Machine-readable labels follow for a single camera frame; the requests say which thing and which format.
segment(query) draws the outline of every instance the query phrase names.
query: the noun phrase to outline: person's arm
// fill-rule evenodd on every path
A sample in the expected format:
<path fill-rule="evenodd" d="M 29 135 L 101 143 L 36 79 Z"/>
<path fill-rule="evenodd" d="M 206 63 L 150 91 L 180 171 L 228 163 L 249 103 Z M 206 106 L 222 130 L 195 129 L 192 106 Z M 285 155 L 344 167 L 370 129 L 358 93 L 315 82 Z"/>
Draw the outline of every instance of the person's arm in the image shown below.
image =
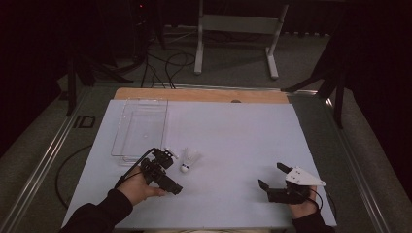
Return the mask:
<path fill-rule="evenodd" d="M 310 199 L 316 201 L 316 187 L 311 186 Z M 298 205 L 289 205 L 292 212 L 292 224 L 296 233 L 333 233 L 331 226 L 325 225 L 318 205 L 305 201 Z"/>
<path fill-rule="evenodd" d="M 139 167 L 130 174 L 100 204 L 85 204 L 76 210 L 60 232 L 112 232 L 116 224 L 130 215 L 134 205 L 148 197 L 165 195 L 164 190 L 146 185 Z"/>

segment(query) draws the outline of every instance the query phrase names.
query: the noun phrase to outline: transparent box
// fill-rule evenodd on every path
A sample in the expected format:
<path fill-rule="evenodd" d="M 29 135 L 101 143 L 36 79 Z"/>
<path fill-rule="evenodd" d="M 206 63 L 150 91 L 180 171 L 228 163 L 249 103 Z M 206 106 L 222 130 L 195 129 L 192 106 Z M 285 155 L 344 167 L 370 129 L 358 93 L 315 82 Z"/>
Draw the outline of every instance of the transparent box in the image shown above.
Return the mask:
<path fill-rule="evenodd" d="M 133 161 L 152 148 L 161 149 L 167 105 L 164 99 L 127 100 L 112 156 L 124 156 L 124 161 Z"/>

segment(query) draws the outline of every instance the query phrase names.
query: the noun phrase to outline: white tabletop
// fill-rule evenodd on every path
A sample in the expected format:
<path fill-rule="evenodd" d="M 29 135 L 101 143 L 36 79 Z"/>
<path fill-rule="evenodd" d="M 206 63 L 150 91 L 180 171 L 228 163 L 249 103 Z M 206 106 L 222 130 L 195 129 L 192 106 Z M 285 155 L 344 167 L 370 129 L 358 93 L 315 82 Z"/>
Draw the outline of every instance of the white tabletop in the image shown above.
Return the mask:
<path fill-rule="evenodd" d="M 63 224 L 83 204 L 100 203 L 128 169 L 111 155 L 124 104 L 109 104 Z M 182 159 L 175 160 L 166 172 L 182 192 L 140 203 L 118 228 L 291 227 L 287 206 L 269 203 L 258 179 L 273 188 L 285 187 L 286 174 L 276 168 L 277 162 L 319 176 L 290 104 L 169 101 L 163 146 L 177 154 L 191 148 L 203 156 L 185 174 L 179 170 Z M 336 225 L 324 189 L 318 190 L 326 224 Z"/>

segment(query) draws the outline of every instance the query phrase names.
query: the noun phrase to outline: black sleeve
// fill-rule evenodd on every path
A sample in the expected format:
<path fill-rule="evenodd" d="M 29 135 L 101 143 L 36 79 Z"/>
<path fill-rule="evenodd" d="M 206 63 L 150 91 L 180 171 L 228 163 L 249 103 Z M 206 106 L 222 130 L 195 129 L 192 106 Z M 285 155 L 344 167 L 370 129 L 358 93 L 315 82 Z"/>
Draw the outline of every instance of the black sleeve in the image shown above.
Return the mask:
<path fill-rule="evenodd" d="M 316 212 L 309 216 L 293 219 L 292 224 L 296 233 L 333 233 L 331 226 L 325 225 L 321 212 Z"/>
<path fill-rule="evenodd" d="M 133 206 L 123 193 L 112 189 L 97 206 L 85 204 L 77 209 L 60 233 L 112 232 L 132 210 Z"/>

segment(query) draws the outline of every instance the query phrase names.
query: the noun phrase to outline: person's hand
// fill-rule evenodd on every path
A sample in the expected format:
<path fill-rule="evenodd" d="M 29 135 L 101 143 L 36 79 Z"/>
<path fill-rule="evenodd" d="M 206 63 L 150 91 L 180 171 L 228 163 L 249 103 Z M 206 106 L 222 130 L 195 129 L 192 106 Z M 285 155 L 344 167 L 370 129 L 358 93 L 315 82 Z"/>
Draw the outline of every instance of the person's hand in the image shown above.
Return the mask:
<path fill-rule="evenodd" d="M 316 187 L 315 186 L 310 186 L 310 189 L 315 190 L 316 191 Z M 310 190 L 310 196 L 309 198 L 312 199 L 313 201 L 316 201 L 316 192 Z M 303 216 L 309 216 L 314 214 L 317 210 L 318 207 L 315 206 L 314 203 L 312 203 L 311 201 L 305 201 L 302 204 L 297 204 L 297 205 L 288 205 L 289 208 L 292 211 L 292 218 L 293 219 L 297 219 Z"/>
<path fill-rule="evenodd" d="M 125 182 L 118 187 L 118 190 L 129 199 L 133 206 L 146 200 L 148 197 L 164 196 L 166 194 L 166 191 L 146 184 L 146 180 L 139 166 L 134 168 L 128 177 L 129 178 L 126 178 Z"/>

